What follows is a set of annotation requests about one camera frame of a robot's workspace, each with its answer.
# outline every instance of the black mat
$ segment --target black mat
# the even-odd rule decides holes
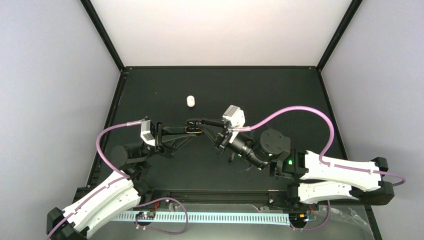
[[[189,95],[196,105],[186,104]],[[154,122],[183,125],[190,118],[222,118],[235,105],[244,110],[245,126],[261,121],[288,106],[304,105],[319,109],[328,116],[324,90],[314,67],[153,67],[132,68],[126,79],[113,124],[135,121],[148,116]],[[274,128],[291,138],[294,148],[319,153],[327,143],[326,123],[313,113],[289,112],[273,119],[266,128]],[[140,127],[132,126],[111,132],[105,154],[110,157],[116,145],[140,141]],[[269,170],[252,168],[237,172],[228,163],[228,150],[219,157],[213,143],[201,136],[174,153],[175,158],[151,158],[147,181],[156,189],[185,190],[285,190],[289,181],[269,177]],[[343,158],[336,137],[326,154]],[[120,166],[123,162],[112,162]],[[236,159],[238,169],[248,166]],[[112,171],[103,164],[100,181]]]

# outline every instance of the gray wall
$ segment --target gray wall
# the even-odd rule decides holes
[[[80,1],[0,13],[0,239],[45,239],[87,180],[119,72]]]
[[[323,71],[349,159],[386,157],[407,177],[388,205],[373,208],[384,239],[423,238],[423,63],[424,2],[373,0]]]

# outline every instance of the robotic arm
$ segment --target robotic arm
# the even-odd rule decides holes
[[[290,138],[275,129],[265,130],[258,139],[237,131],[245,124],[244,112],[231,105],[222,120],[188,119],[174,126],[150,119],[141,121],[141,143],[116,146],[112,157],[125,162],[85,197],[47,215],[47,234],[52,240],[83,240],[123,211],[152,200],[154,191],[145,181],[154,155],[172,158],[173,152],[201,135],[206,135],[217,153],[226,149],[262,171],[269,168],[270,177],[291,179],[287,205],[305,206],[320,201],[350,199],[367,205],[386,205],[394,197],[393,185],[383,181],[387,160],[377,157],[368,162],[353,162],[323,157],[303,149],[291,148]],[[366,171],[352,171],[345,166]],[[305,183],[306,180],[319,180]]]

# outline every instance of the white wall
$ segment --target white wall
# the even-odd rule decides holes
[[[315,66],[351,0],[93,0],[125,66]]]
[[[383,239],[423,239],[423,63],[424,2],[374,0],[323,70],[349,159],[386,157],[407,177],[388,205],[373,207]]]
[[[45,239],[86,183],[119,72],[80,1],[0,13],[0,239]]]

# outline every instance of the white pill-shaped object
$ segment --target white pill-shaped object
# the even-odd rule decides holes
[[[195,97],[190,95],[187,97],[187,106],[189,106],[190,108],[195,106]]]

